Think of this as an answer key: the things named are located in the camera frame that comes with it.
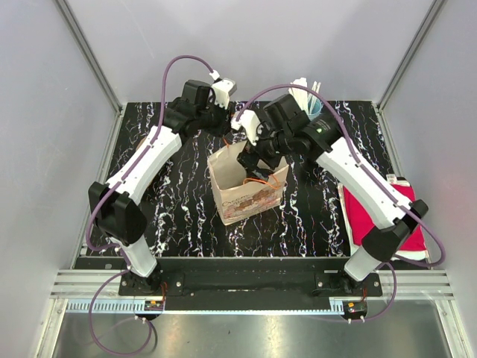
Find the brown paper takeout bag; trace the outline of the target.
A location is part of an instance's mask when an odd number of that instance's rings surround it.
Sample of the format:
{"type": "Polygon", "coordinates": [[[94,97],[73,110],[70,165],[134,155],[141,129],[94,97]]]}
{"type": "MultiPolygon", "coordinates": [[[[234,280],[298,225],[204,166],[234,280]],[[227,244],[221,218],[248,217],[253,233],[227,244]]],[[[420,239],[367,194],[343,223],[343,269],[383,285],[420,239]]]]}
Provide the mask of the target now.
{"type": "Polygon", "coordinates": [[[271,178],[254,180],[237,161],[244,147],[244,141],[226,145],[207,159],[213,198],[225,225],[279,206],[285,191],[286,160],[280,160],[271,178]]]}

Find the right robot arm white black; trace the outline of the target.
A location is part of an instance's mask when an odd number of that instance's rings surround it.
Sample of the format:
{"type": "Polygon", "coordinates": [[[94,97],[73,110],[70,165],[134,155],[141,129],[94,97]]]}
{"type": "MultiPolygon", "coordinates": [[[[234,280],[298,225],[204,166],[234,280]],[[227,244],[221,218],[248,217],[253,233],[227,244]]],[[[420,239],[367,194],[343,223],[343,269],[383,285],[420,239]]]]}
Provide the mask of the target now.
{"type": "Polygon", "coordinates": [[[302,155],[331,173],[370,216],[373,227],[338,277],[345,295],[363,290],[365,278],[391,260],[429,211],[424,201],[395,190],[365,160],[333,111],[310,118],[292,95],[285,94],[262,111],[242,108],[231,125],[247,135],[237,161],[253,178],[266,180],[283,156],[302,155]]]}

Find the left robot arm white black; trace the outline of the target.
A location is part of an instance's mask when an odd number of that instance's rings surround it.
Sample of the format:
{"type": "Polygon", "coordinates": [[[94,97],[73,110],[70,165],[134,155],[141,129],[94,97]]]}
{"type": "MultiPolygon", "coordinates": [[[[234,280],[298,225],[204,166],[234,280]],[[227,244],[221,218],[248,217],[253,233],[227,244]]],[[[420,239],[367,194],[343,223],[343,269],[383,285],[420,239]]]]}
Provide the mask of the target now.
{"type": "Polygon", "coordinates": [[[94,182],[88,190],[89,225],[110,239],[110,247],[121,253],[144,295],[159,290],[161,277],[145,239],[148,223],[140,208],[142,196],[166,162],[199,131],[218,137],[230,131],[230,97],[235,91],[236,83],[228,78],[213,84],[187,81],[181,96],[160,109],[158,125],[126,164],[106,183],[94,182]]]}

